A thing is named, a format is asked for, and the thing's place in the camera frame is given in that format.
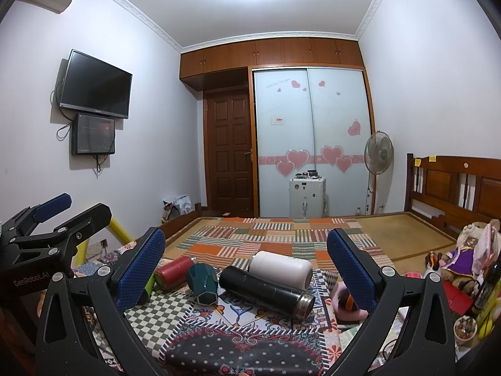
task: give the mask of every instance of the wooden headboard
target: wooden headboard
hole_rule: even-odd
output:
[[[413,200],[442,212],[425,216],[412,209]],[[407,154],[405,211],[453,237],[469,223],[501,220],[501,160],[438,155],[433,161]]]

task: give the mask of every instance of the small monitor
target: small monitor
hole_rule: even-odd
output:
[[[71,153],[115,154],[115,119],[77,113],[71,127]]]
[[[129,72],[72,50],[59,105],[128,119],[131,81]]]

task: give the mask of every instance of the blue gripper pad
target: blue gripper pad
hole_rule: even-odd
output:
[[[71,206],[71,196],[63,193],[37,207],[33,214],[36,223],[48,221],[51,217],[65,211]]]
[[[136,248],[140,250],[128,264],[116,287],[115,303],[122,312],[134,307],[141,297],[146,283],[165,251],[165,235],[161,230],[156,229],[146,240],[142,237],[135,248],[126,251],[122,256],[128,252],[134,252]]]
[[[375,284],[344,239],[335,230],[330,231],[327,236],[327,252],[357,307],[370,314],[377,304]]]

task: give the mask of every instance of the white thermos bottle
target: white thermos bottle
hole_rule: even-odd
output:
[[[313,268],[308,260],[265,251],[252,256],[247,270],[256,276],[301,290],[308,288],[313,276]]]

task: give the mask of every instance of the ceiling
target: ceiling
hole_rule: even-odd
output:
[[[259,34],[253,37],[273,36],[266,34],[276,32],[307,35],[297,31],[308,31],[332,33],[324,36],[355,38],[357,29],[372,2],[372,0],[128,1],[168,34],[181,51],[231,42],[238,40],[236,38],[238,36],[249,34]]]

